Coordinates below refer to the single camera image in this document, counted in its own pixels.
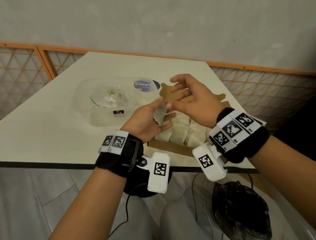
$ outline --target white cable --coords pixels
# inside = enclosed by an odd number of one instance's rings
[[[202,200],[203,200],[203,205],[204,205],[204,211],[205,211],[205,214],[207,216],[207,219],[209,220],[209,223],[210,223],[210,226],[211,226],[211,229],[212,229],[212,234],[213,234],[213,239],[215,240],[215,235],[214,235],[214,230],[213,230],[213,226],[211,224],[211,221],[210,221],[210,218],[206,212],[206,208],[205,208],[205,202],[204,202],[204,198],[203,198],[203,188],[204,188],[204,185],[205,185],[205,182],[206,182],[206,177],[204,179],[204,183],[203,183],[203,186],[202,186],[202,189],[201,189],[201,196],[202,196]]]

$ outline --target table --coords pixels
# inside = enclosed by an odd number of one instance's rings
[[[109,130],[93,127],[71,106],[78,84],[89,78],[147,77],[170,85],[170,77],[190,73],[224,101],[243,110],[211,68],[201,61],[89,52],[0,121],[0,167],[93,169],[97,149]],[[144,145],[144,154],[163,152]],[[201,172],[192,158],[169,153],[171,170]],[[248,160],[225,165],[231,173],[256,173]]]

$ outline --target person's left hand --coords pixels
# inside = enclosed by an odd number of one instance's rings
[[[162,97],[156,101],[137,108],[129,120],[121,127],[122,131],[129,132],[135,137],[138,137],[143,143],[148,142],[158,133],[166,131],[172,127],[172,123],[168,123],[163,126],[158,126],[158,123],[154,120],[154,112],[162,105]],[[163,121],[171,120],[176,116],[176,113],[170,113],[165,116]]]

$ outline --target black plastic bag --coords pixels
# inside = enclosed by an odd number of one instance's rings
[[[239,181],[215,183],[212,208],[216,223],[230,240],[271,239],[267,203]]]

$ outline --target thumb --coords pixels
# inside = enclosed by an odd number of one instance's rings
[[[149,107],[152,109],[152,111],[154,112],[154,111],[157,110],[158,107],[161,106],[162,103],[163,103],[163,98],[160,97],[160,98],[158,98],[156,101],[154,101],[154,102],[148,104],[148,106],[149,106]]]
[[[187,113],[188,104],[189,103],[176,101],[176,102],[171,103],[171,108],[172,108],[172,110],[176,110],[176,111],[184,113],[185,115],[188,115],[188,113]]]

